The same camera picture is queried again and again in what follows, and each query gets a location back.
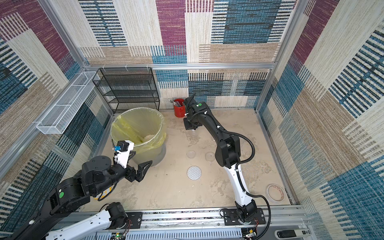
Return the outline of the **clear small jar lid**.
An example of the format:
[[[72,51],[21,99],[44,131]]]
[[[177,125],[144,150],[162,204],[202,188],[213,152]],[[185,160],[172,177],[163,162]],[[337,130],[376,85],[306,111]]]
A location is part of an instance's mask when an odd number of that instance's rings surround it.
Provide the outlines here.
[[[189,159],[194,159],[196,157],[196,152],[195,151],[188,151],[187,152],[187,157]]]

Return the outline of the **clear medium jar lid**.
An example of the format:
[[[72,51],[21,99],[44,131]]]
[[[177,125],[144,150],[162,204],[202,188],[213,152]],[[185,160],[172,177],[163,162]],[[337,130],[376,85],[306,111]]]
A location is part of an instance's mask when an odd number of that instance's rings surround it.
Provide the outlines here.
[[[214,162],[216,160],[215,153],[207,152],[205,154],[205,159],[206,159],[207,162],[210,162],[210,163]]]

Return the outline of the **patterned white jar lid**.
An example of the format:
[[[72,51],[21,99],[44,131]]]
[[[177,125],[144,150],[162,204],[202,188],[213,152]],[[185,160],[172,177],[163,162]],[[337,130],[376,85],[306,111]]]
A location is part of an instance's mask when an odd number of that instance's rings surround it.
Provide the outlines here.
[[[187,176],[192,181],[197,181],[202,176],[202,170],[198,166],[191,166],[187,170]]]

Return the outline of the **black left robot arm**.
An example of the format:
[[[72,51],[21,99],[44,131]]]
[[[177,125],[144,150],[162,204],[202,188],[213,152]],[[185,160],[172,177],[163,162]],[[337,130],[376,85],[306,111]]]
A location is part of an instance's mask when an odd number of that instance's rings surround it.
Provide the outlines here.
[[[8,240],[42,240],[62,219],[79,207],[102,194],[109,187],[116,187],[122,179],[141,182],[152,161],[138,165],[138,169],[115,163],[107,156],[97,156],[85,162],[73,177],[58,184],[44,200],[40,209],[27,220]]]

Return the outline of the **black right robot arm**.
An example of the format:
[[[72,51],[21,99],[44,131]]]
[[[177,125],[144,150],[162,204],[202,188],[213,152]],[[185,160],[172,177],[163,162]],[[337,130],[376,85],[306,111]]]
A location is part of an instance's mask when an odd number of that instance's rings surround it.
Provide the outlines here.
[[[209,106],[205,102],[196,102],[194,95],[184,100],[184,106],[186,108],[184,118],[186,130],[205,127],[211,134],[217,145],[216,161],[226,170],[235,193],[238,218],[242,224],[250,223],[258,212],[254,199],[262,198],[267,202],[264,196],[249,193],[241,170],[241,165],[250,162],[255,156],[254,144],[242,134],[227,131],[214,117]],[[248,142],[252,150],[251,155],[246,160],[241,160],[240,139]]]

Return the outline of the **grey bin with yellow bag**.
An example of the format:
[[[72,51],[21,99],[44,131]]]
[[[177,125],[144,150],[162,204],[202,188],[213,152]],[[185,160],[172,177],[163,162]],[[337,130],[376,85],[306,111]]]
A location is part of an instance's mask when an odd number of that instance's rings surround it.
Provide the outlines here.
[[[166,123],[164,116],[155,109],[135,108],[120,114],[112,123],[111,138],[134,143],[136,164],[152,161],[158,165],[166,155]]]

